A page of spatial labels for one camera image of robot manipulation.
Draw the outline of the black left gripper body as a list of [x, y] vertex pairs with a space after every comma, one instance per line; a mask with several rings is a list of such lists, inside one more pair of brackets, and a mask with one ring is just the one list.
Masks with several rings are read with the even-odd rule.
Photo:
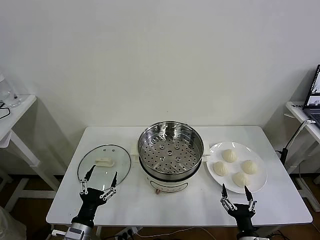
[[75, 216], [71, 222], [93, 227], [97, 208], [106, 203], [103, 198], [100, 198], [105, 192], [91, 187], [88, 187], [87, 191], [87, 194], [80, 194], [82, 205], [77, 216]]

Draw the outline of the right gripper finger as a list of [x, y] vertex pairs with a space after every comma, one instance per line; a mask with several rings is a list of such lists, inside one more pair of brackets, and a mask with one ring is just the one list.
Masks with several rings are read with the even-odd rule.
[[222, 191], [221, 191], [221, 199], [220, 202], [226, 211], [235, 211], [237, 207], [229, 200], [227, 189], [225, 184], [222, 184]]
[[248, 201], [248, 206], [249, 206], [248, 209], [250, 211], [254, 211], [256, 201], [254, 200], [252, 193], [250, 192], [250, 190], [248, 189], [248, 187], [246, 185], [244, 186], [244, 191], [245, 191], [246, 199]]

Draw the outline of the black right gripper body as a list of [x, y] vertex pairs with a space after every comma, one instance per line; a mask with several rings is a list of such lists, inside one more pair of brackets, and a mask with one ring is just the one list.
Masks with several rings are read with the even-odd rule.
[[230, 215], [236, 220], [237, 228], [240, 232], [253, 232], [251, 218], [256, 214], [255, 210], [249, 210], [248, 204], [234, 203], [237, 210], [231, 210]]

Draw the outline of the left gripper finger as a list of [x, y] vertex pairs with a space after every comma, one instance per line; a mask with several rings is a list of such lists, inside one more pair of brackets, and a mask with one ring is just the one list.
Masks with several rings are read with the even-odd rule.
[[95, 169], [96, 165], [94, 164], [84, 175], [83, 179], [80, 179], [79, 182], [81, 183], [81, 191], [80, 195], [87, 195], [88, 194], [88, 182], [92, 176], [92, 173]]
[[118, 176], [118, 172], [116, 171], [109, 190], [99, 196], [99, 198], [102, 199], [103, 201], [108, 201], [113, 195], [116, 194], [117, 176]]

